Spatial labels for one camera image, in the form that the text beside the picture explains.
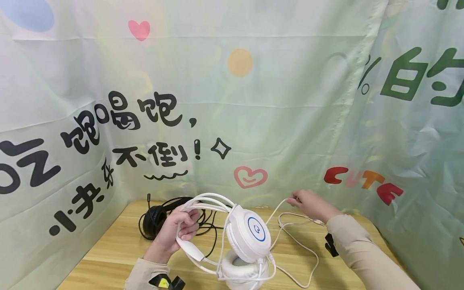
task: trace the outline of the black object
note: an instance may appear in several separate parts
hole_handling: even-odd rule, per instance
[[[152,278],[148,284],[158,287],[159,289],[167,289],[167,290],[183,290],[185,287],[185,282],[176,276],[174,281],[171,282],[168,275],[166,274],[158,274],[154,278]]]
[[[176,197],[171,200],[166,201],[160,206],[150,206],[150,194],[147,194],[147,202],[148,202],[148,211],[144,213],[139,219],[139,232],[140,234],[148,239],[154,240],[158,233],[160,232],[161,228],[163,227],[164,221],[168,214],[174,210],[176,207],[185,204],[187,201],[191,200],[191,197]],[[203,232],[198,232],[197,236],[202,236],[208,233],[211,229],[215,231],[214,243],[211,251],[205,256],[206,258],[211,255],[216,246],[216,242],[218,240],[218,229],[223,230],[224,228],[215,226],[214,219],[216,218],[216,212],[213,213],[211,211],[206,217],[206,210],[202,209],[202,213],[198,219],[199,229],[205,229]]]
[[[325,248],[329,251],[332,257],[334,258],[337,257],[338,252],[337,252],[337,249],[335,248],[334,238],[332,237],[332,235],[328,233],[327,236],[325,236],[325,240],[327,241],[327,243],[325,243]]]
[[[146,239],[154,240],[161,227],[168,216],[168,213],[174,210],[176,207],[185,204],[191,200],[191,197],[178,197],[166,201],[160,206],[150,206],[150,194],[147,195],[148,211],[144,213],[139,219],[139,231],[140,234]],[[140,221],[143,219],[142,229],[140,228]]]
[[[174,281],[172,283],[173,289],[175,290],[182,290],[185,287],[185,282],[179,278],[179,276],[176,276],[174,278]]]

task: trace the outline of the beige sleeve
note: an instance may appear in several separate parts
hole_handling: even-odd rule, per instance
[[[158,290],[158,287],[148,284],[158,274],[169,274],[168,265],[156,264],[139,258],[126,280],[124,290]]]
[[[338,215],[327,222],[335,248],[367,290],[419,290],[408,275],[371,240],[351,216]]]

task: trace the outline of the wooden table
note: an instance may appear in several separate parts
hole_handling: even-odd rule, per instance
[[[69,276],[58,287],[59,290],[121,290],[125,279],[128,277],[137,258],[141,257],[148,248],[150,241],[140,236],[137,222],[139,217],[147,210],[146,201],[135,201],[128,205],[117,218],[109,230],[85,255],[82,261],[74,268]],[[272,214],[271,209],[254,208],[265,221]],[[272,240],[279,230],[277,215],[269,222],[268,227]],[[224,213],[217,213],[214,222],[217,226],[223,226]],[[397,264],[398,260],[389,250],[377,229],[369,220],[361,216],[355,216],[361,225],[371,234],[374,242]],[[284,216],[283,222],[303,222],[304,219],[294,216]],[[289,232],[303,245],[312,249],[319,256],[320,262],[316,269],[309,289],[336,290],[365,289],[361,280],[345,265],[340,257],[333,258],[325,249],[324,226],[308,223],[303,226],[289,226]],[[210,259],[217,260],[220,252],[220,235],[218,230],[218,243]],[[214,230],[208,234],[195,237],[194,243],[203,253],[211,250],[214,240]],[[314,255],[299,246],[284,232],[281,233],[272,254],[277,265],[289,271],[301,283],[306,284],[309,273],[313,269],[316,258]],[[185,290],[208,289],[227,290],[225,282],[217,281],[214,275],[208,275],[198,269],[180,250],[169,261],[171,267],[170,277],[181,277],[185,282]],[[295,285],[285,274],[277,270],[274,279],[267,281],[261,289],[264,290],[289,290],[301,289]]]

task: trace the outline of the person's right hand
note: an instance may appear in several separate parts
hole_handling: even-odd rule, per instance
[[[326,202],[312,190],[296,190],[286,200],[290,205],[296,206],[310,219],[318,219],[327,223],[332,217],[343,214],[335,206]]]

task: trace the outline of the white ear cushion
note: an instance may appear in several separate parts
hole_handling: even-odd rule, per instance
[[[240,257],[234,251],[228,251],[222,260],[222,272],[231,278],[253,278],[259,273],[258,263],[245,263],[243,266],[234,265],[234,261]]]
[[[230,224],[226,227],[227,239],[229,240],[229,244],[231,245],[233,251],[242,259],[245,260],[243,257],[243,252],[239,249],[234,239],[234,235],[232,233],[232,227]]]

